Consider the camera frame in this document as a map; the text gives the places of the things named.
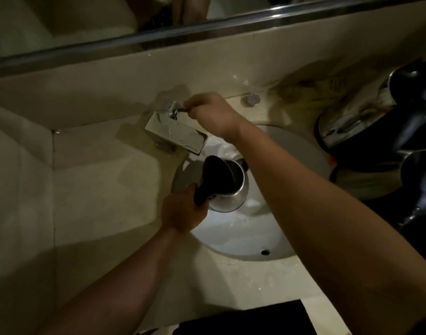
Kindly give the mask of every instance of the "white sink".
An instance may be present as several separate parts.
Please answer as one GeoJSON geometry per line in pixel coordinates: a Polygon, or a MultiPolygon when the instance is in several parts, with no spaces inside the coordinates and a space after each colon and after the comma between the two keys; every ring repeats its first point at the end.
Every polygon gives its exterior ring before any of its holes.
{"type": "MultiPolygon", "coordinates": [[[[308,168],[326,179],[329,177],[331,168],[319,148],[286,129],[267,125],[259,127],[308,168]]],[[[180,191],[193,182],[199,183],[202,163],[210,155],[236,158],[239,152],[224,140],[210,137],[201,155],[190,155],[177,170],[173,191],[180,191]]],[[[268,261],[295,255],[264,201],[251,170],[248,177],[249,194],[244,204],[231,213],[210,209],[207,218],[192,231],[193,235],[210,249],[237,259],[268,261]]]]}

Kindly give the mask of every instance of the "hand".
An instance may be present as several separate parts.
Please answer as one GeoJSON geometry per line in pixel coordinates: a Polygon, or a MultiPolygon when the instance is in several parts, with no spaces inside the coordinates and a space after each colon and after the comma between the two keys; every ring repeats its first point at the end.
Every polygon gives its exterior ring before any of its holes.
{"type": "Polygon", "coordinates": [[[189,117],[195,119],[209,133],[234,144],[242,124],[249,123],[217,93],[194,95],[185,101],[189,117]]]}
{"type": "Polygon", "coordinates": [[[189,186],[181,194],[170,194],[163,200],[162,227],[175,228],[182,233],[188,233],[196,228],[207,216],[209,203],[201,207],[194,204],[196,185],[189,186]]]}
{"type": "Polygon", "coordinates": [[[207,20],[211,0],[173,0],[173,23],[191,24],[207,20]]]}

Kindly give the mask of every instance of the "countertop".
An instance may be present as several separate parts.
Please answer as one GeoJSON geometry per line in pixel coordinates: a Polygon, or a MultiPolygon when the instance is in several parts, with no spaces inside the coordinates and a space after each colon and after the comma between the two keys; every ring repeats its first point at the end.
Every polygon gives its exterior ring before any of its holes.
{"type": "MultiPolygon", "coordinates": [[[[340,93],[328,90],[325,83],[259,95],[261,103],[251,108],[243,106],[241,97],[228,101],[252,122],[285,127],[316,144],[314,122],[340,93]]],[[[147,115],[71,128],[54,136],[58,305],[138,249],[160,225],[162,200],[187,153],[178,149],[170,154],[155,147],[143,131],[147,115]]],[[[186,114],[179,120],[202,130],[186,114]]],[[[320,304],[311,303],[317,298],[339,319],[297,256],[241,261],[210,251],[190,237],[141,329],[295,299],[313,306],[320,304]]]]}

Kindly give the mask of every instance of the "faucet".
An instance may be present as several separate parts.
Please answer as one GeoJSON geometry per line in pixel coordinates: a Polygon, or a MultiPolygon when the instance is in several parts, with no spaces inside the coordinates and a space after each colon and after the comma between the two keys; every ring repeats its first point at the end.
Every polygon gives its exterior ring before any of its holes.
{"type": "Polygon", "coordinates": [[[199,155],[207,141],[207,135],[177,121],[180,112],[185,108],[172,102],[165,110],[153,112],[145,125],[145,132],[154,140],[157,147],[173,153],[177,146],[199,155]]]}

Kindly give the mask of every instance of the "wall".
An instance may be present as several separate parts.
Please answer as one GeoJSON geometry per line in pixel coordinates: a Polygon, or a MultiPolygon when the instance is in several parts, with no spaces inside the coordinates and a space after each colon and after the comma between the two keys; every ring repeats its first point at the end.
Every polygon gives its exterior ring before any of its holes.
{"type": "Polygon", "coordinates": [[[50,129],[107,121],[141,114],[162,96],[230,97],[363,60],[406,61],[419,55],[424,29],[426,1],[337,16],[1,78],[0,106],[50,129]]]}
{"type": "Polygon", "coordinates": [[[54,310],[52,135],[0,108],[0,334],[33,334],[54,310]]]}

